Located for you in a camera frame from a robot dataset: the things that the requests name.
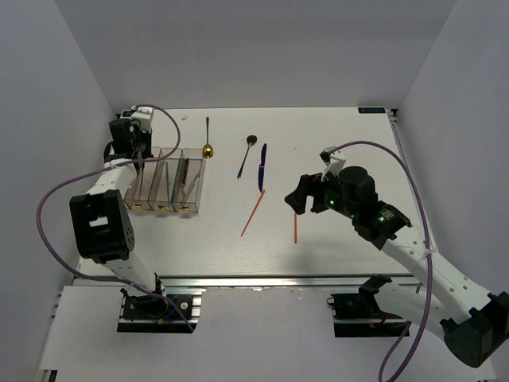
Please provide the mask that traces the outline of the blue knife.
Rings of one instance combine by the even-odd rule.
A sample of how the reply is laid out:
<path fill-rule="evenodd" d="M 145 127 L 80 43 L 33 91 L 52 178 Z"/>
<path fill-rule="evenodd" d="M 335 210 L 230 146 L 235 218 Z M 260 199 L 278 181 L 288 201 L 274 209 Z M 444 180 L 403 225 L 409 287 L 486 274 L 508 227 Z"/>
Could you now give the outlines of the blue knife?
<path fill-rule="evenodd" d="M 258 165 L 258 190 L 261 193 L 263 191 L 265 166 L 266 166 L 266 152 L 267 144 L 264 143 L 261 149 L 260 163 Z"/>

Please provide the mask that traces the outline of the black handled fork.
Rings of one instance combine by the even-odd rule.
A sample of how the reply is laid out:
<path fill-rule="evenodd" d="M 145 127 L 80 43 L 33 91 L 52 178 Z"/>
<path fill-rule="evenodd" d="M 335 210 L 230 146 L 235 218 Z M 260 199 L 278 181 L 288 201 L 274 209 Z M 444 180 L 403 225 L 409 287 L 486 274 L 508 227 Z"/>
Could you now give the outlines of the black handled fork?
<path fill-rule="evenodd" d="M 185 186 L 186 181 L 187 181 L 188 167 L 189 167 L 189 159 L 185 158 L 183 166 L 182 166 L 182 171 L 181 171 L 181 184 L 182 184 L 182 186 Z"/>

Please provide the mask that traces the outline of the silver fork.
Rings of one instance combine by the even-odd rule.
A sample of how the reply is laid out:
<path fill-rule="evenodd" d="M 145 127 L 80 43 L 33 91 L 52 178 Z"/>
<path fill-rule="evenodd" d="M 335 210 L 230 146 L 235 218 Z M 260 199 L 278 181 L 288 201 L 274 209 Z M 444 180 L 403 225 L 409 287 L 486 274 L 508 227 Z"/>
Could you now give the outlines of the silver fork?
<path fill-rule="evenodd" d="M 200 203 L 200 180 L 201 173 L 197 172 L 189 183 L 182 186 L 181 209 L 197 209 Z"/>

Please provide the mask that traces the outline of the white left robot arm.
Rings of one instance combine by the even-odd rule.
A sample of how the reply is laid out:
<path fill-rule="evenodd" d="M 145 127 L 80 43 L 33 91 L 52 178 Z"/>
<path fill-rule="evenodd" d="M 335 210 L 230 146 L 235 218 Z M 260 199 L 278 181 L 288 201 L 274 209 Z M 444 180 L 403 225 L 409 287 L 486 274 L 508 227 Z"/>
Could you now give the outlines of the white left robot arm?
<path fill-rule="evenodd" d="M 109 128 L 111 142 L 103 152 L 105 172 L 85 194 L 69 203 L 76 245 L 82 258 L 127 280 L 130 293 L 139 296 L 137 286 L 147 290 L 140 306 L 150 317 L 158 318 L 167 311 L 168 298 L 157 274 L 134 252 L 134 229 L 124 202 L 143 169 L 139 160 L 153 157 L 151 118 L 115 119 Z"/>

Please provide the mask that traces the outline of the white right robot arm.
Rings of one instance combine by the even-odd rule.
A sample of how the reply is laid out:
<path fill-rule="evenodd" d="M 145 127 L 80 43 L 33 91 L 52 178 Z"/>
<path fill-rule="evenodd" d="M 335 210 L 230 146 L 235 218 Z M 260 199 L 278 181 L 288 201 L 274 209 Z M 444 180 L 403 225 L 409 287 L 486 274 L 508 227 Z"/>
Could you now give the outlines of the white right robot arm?
<path fill-rule="evenodd" d="M 305 174 L 285 202 L 301 215 L 309 197 L 312 212 L 332 210 L 346 216 L 360 237 L 404 266 L 432 293 L 426 298 L 397 286 L 388 276 L 374 275 L 359 288 L 359 307 L 365 315 L 375 318 L 383 312 L 413 321 L 427 312 L 426 329 L 472 368 L 507 341 L 508 294 L 491 293 L 426 248 L 410 219 L 379 199 L 375 181 L 364 168 Z"/>

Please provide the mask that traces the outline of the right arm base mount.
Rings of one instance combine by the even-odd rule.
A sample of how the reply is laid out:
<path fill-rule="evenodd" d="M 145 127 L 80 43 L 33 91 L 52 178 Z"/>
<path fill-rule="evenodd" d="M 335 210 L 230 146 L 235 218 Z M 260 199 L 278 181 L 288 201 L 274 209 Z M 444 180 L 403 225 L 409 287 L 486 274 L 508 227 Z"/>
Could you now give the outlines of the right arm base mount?
<path fill-rule="evenodd" d="M 356 293 L 332 294 L 326 303 L 332 310 L 335 338 L 408 337 L 406 321 L 382 311 L 375 301 L 380 287 L 391 284 L 385 275 L 371 276 Z"/>

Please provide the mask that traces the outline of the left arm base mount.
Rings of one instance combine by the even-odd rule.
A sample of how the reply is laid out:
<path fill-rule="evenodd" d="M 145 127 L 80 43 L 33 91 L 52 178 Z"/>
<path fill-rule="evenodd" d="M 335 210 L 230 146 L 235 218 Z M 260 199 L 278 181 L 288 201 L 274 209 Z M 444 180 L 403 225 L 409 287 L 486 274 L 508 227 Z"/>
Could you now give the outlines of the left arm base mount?
<path fill-rule="evenodd" d="M 150 296 L 129 296 L 124 288 L 121 292 L 123 297 L 117 324 L 118 333 L 192 332 L 171 304 Z M 195 329 L 200 316 L 201 296 L 171 294 L 169 298 Z"/>

